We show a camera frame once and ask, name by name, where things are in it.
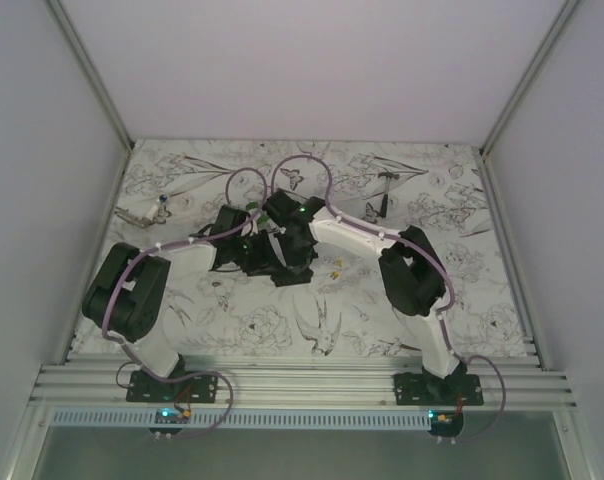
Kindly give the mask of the black fuse box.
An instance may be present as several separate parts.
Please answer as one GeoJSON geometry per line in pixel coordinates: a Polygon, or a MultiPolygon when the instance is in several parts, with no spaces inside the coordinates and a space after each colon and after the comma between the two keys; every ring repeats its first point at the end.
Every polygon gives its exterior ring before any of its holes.
{"type": "Polygon", "coordinates": [[[277,273],[271,275],[270,279],[276,287],[280,288],[309,284],[312,280],[312,277],[313,271],[307,268],[299,272],[292,272],[289,270],[278,271],[277,273]]]}

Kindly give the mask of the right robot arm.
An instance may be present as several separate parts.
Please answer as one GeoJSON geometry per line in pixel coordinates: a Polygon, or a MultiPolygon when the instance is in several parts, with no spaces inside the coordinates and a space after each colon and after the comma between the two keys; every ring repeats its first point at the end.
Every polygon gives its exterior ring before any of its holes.
{"type": "Polygon", "coordinates": [[[278,190],[263,210],[279,231],[269,237],[275,262],[273,282],[295,285],[311,279],[315,246],[327,244],[378,262],[392,307],[409,319],[430,375],[425,391],[434,403],[450,403],[461,391],[456,358],[440,322],[438,302],[452,292],[442,263],[422,230],[390,230],[334,209],[318,197],[300,203],[278,190]]]}

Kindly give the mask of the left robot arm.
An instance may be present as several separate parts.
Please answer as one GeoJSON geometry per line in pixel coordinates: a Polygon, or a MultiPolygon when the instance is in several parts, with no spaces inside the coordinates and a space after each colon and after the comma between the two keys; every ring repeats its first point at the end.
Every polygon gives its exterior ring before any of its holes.
{"type": "Polygon", "coordinates": [[[150,389],[161,400],[179,399],[187,380],[175,369],[179,354],[160,320],[170,270],[177,264],[165,255],[185,256],[186,264],[196,271],[211,271],[229,262],[238,265],[240,255],[248,250],[246,240],[257,233],[261,214],[260,207],[247,212],[225,205],[206,234],[158,243],[146,250],[118,243],[85,293],[82,315],[151,376],[150,389]]]}

